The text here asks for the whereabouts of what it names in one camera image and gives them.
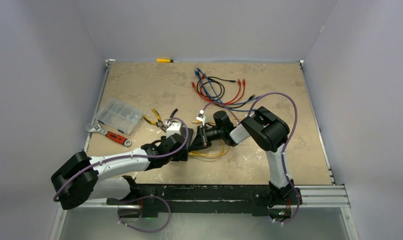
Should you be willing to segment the black network switch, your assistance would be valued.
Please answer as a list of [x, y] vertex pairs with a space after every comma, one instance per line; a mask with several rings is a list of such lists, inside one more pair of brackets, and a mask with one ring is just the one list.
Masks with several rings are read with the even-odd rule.
[[194, 130], [192, 128], [189, 128], [188, 129], [188, 140], [186, 142], [186, 145], [178, 153], [176, 153], [174, 155], [172, 161], [174, 161], [174, 162], [188, 161], [189, 147], [192, 143], [193, 135], [194, 135]]

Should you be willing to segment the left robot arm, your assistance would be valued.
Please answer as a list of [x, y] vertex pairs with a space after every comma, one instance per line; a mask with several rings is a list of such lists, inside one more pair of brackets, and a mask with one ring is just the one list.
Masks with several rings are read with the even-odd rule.
[[110, 156], [88, 156], [80, 151], [51, 176], [56, 191], [53, 200], [64, 210], [93, 199], [134, 204], [141, 193], [129, 173], [159, 169], [172, 160], [183, 161], [191, 139], [191, 135], [174, 133], [132, 151]]

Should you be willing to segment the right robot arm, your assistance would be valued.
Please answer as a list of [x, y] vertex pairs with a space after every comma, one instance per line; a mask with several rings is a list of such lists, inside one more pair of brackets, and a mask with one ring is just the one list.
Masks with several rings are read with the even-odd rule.
[[235, 126], [228, 114], [221, 110], [213, 114], [214, 126], [204, 124], [197, 127], [196, 135], [189, 146], [195, 153], [212, 145], [212, 141], [221, 140], [229, 147], [235, 147], [248, 138], [266, 153], [270, 172], [269, 188], [271, 199], [278, 204], [290, 197], [293, 190], [292, 178], [288, 176], [286, 158], [283, 157], [285, 144], [289, 139], [290, 128], [281, 118], [265, 107], [260, 107], [251, 116], [245, 117]]

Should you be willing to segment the clear plastic parts box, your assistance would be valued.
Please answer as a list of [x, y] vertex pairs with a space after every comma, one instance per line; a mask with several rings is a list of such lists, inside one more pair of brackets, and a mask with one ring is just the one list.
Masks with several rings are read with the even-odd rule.
[[140, 108], [111, 97], [98, 110], [95, 119], [129, 135], [142, 119], [143, 113]]

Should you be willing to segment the yellow screwdriver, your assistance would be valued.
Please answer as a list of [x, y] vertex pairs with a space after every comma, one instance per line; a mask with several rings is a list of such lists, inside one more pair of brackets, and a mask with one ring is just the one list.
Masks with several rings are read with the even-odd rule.
[[167, 59], [167, 58], [157, 58], [157, 63], [179, 63], [179, 60]]

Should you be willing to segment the yellow handled pliers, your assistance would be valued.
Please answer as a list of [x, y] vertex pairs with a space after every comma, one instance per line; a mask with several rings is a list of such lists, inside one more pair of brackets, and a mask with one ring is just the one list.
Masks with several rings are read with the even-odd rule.
[[149, 119], [145, 114], [142, 116], [143, 119], [144, 119], [147, 123], [149, 123], [149, 124], [151, 124], [151, 125], [153, 125], [153, 126], [156, 126], [156, 127], [160, 128], [163, 132], [166, 132], [166, 131], [167, 131], [167, 128], [172, 125], [173, 121], [166, 119], [165, 122], [164, 122], [164, 121], [162, 120], [162, 118], [161, 118], [161, 116], [160, 116], [160, 114], [158, 113], [157, 110], [155, 110], [154, 108], [152, 108], [151, 111], [155, 114], [156, 120], [151, 120], [151, 119]]

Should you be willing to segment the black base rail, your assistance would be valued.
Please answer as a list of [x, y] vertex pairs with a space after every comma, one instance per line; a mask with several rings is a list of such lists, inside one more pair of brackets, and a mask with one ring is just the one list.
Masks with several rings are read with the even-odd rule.
[[285, 197], [273, 196], [269, 184], [154, 184], [139, 183], [127, 196], [107, 199], [108, 205], [141, 206], [144, 218], [159, 213], [250, 214], [254, 217], [289, 219], [303, 204], [299, 188]]

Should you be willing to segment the red handled adjustable wrench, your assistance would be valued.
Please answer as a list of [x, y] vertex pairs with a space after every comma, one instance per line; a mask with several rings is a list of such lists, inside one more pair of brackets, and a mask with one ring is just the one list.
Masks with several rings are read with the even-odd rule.
[[121, 144], [125, 147], [130, 147], [132, 145], [131, 140], [129, 140], [128, 138], [126, 138], [120, 134], [117, 134], [117, 133], [114, 133], [112, 131], [108, 131], [108, 130], [102, 128], [99, 123], [98, 124], [88, 123], [85, 126], [85, 130], [89, 133], [99, 133], [99, 134], [109, 138], [110, 140], [112, 140], [118, 144]]

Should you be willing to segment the aluminium table frame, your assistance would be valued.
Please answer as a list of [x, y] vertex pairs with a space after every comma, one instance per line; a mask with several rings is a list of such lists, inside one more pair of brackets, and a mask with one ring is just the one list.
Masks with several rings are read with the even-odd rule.
[[[143, 218], [158, 213], [217, 213], [267, 216], [281, 226], [293, 219], [300, 208], [339, 208], [349, 222], [350, 203], [346, 189], [338, 185], [294, 184], [286, 169], [285, 148], [294, 130], [264, 107], [253, 111], [242, 126], [231, 127], [225, 112], [217, 112], [219, 126], [199, 134], [172, 116], [163, 129], [170, 136], [145, 144], [133, 151], [111, 156], [88, 156], [85, 151], [73, 155], [52, 177], [54, 199], [64, 210], [103, 202], [118, 209], [120, 224], [130, 214], [125, 209], [135, 204]], [[186, 161], [192, 139], [208, 147], [210, 140], [222, 139], [233, 147], [247, 138], [259, 140], [267, 148], [271, 179], [268, 184], [137, 184], [128, 172], [142, 172], [171, 161]]]

